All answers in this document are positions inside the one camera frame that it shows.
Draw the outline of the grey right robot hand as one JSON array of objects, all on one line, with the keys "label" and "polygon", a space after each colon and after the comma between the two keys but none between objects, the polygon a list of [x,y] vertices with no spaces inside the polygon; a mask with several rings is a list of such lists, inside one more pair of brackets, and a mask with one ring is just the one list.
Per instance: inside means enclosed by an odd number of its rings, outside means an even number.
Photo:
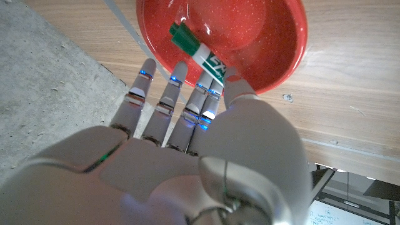
[{"label": "grey right robot hand", "polygon": [[226,110],[190,153],[94,126],[1,186],[2,224],[304,224],[312,181],[294,126],[231,67]]}]

